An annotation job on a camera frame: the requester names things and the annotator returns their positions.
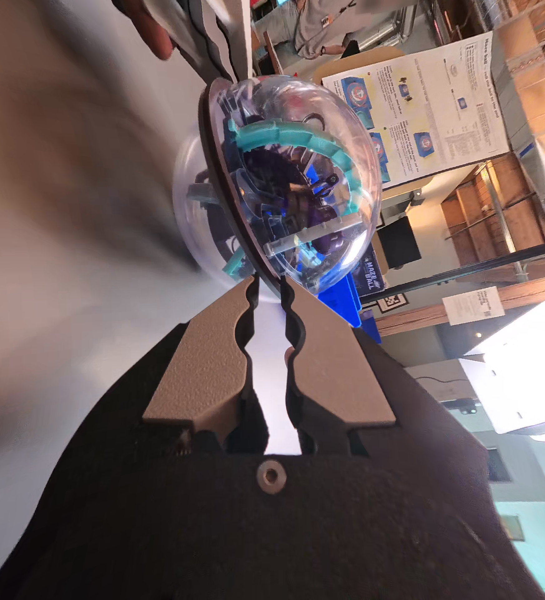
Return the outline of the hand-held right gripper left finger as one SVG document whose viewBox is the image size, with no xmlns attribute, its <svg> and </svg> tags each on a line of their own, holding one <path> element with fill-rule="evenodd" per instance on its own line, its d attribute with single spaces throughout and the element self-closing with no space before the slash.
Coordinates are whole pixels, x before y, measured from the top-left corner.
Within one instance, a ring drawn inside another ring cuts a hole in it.
<svg viewBox="0 0 545 600">
<path fill-rule="evenodd" d="M 145 423 L 217 436 L 239 425 L 250 365 L 245 346 L 253 336 L 258 297 L 259 278 L 252 275 L 189 321 L 143 412 Z"/>
</svg>

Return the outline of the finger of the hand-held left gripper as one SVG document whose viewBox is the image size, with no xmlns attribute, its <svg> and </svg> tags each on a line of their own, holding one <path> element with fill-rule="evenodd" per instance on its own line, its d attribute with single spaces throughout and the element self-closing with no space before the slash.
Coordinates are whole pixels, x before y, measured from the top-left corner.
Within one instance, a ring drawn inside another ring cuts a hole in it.
<svg viewBox="0 0 545 600">
<path fill-rule="evenodd" d="M 143 1 L 142 4 L 202 80 L 232 79 L 218 46 L 206 31 L 200 1 Z"/>
<path fill-rule="evenodd" d="M 209 1 L 209 5 L 227 35 L 229 59 L 236 81 L 250 79 L 253 75 L 253 49 L 251 42 L 251 12 L 249 1 Z"/>
</svg>

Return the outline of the person's left hand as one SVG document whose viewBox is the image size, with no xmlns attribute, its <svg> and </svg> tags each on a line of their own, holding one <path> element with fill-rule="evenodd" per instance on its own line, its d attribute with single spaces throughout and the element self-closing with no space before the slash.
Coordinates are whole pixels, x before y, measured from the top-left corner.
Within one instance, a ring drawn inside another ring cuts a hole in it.
<svg viewBox="0 0 545 600">
<path fill-rule="evenodd" d="M 143 1 L 111 1 L 112 5 L 128 18 L 142 41 L 161 61 L 171 58 L 175 43 L 167 31 L 150 15 Z"/>
</svg>

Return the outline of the white softbox light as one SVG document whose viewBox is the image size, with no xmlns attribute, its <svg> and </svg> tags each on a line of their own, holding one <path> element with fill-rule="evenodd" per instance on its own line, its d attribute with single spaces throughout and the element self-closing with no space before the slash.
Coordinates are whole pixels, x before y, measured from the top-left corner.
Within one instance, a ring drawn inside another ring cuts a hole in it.
<svg viewBox="0 0 545 600">
<path fill-rule="evenodd" d="M 545 443 L 545 301 L 459 363 L 497 434 Z"/>
</svg>

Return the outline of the clear maze ball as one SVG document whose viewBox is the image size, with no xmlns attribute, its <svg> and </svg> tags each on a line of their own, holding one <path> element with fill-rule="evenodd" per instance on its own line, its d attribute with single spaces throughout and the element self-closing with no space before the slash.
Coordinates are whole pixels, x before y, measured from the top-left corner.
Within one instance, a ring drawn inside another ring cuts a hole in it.
<svg viewBox="0 0 545 600">
<path fill-rule="evenodd" d="M 313 295 L 343 279 L 380 217 L 381 169 L 355 111 L 290 76 L 213 80 L 173 172 L 172 200 L 197 264 L 226 289 L 257 275 Z"/>
</svg>

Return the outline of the black white marker tag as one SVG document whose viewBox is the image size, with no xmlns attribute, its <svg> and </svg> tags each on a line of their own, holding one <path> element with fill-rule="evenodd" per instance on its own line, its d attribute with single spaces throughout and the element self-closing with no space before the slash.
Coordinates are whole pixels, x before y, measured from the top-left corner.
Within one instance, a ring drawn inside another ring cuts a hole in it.
<svg viewBox="0 0 545 600">
<path fill-rule="evenodd" d="M 399 293 L 380 298 L 376 301 L 376 304 L 381 314 L 386 314 L 391 311 L 406 307 L 410 304 L 410 302 L 405 294 Z"/>
</svg>

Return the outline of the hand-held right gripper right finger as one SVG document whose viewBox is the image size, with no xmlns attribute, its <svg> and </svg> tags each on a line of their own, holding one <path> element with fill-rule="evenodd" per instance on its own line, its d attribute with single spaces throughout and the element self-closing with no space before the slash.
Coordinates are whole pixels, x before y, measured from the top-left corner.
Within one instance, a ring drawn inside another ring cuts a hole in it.
<svg viewBox="0 0 545 600">
<path fill-rule="evenodd" d="M 285 406 L 303 454 L 352 454 L 361 430 L 396 416 L 354 329 L 291 278 L 281 281 L 287 358 Z"/>
</svg>

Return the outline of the white paper notice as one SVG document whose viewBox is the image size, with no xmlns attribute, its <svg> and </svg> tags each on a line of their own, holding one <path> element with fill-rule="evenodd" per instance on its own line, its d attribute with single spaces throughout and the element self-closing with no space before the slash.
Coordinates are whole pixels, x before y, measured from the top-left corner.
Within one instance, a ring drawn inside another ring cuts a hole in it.
<svg viewBox="0 0 545 600">
<path fill-rule="evenodd" d="M 505 316 L 496 286 L 442 298 L 450 326 L 464 325 Z"/>
</svg>

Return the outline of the blue plastic bin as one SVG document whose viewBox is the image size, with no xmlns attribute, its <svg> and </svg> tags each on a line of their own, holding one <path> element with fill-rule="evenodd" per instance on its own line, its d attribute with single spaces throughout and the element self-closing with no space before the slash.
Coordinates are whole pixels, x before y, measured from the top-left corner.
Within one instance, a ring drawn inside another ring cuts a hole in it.
<svg viewBox="0 0 545 600">
<path fill-rule="evenodd" d="M 333 286 L 319 293 L 317 298 L 346 320 L 351 327 L 361 327 L 360 311 L 362 306 L 351 273 L 348 273 Z"/>
</svg>

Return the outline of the dark maze ball box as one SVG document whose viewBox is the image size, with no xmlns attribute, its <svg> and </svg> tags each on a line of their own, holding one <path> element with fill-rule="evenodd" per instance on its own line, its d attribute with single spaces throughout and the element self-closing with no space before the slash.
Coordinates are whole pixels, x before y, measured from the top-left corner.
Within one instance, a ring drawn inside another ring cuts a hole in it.
<svg viewBox="0 0 545 600">
<path fill-rule="evenodd" d="M 360 298 L 381 292 L 386 288 L 380 266 L 373 250 L 367 251 L 351 271 L 354 286 Z"/>
</svg>

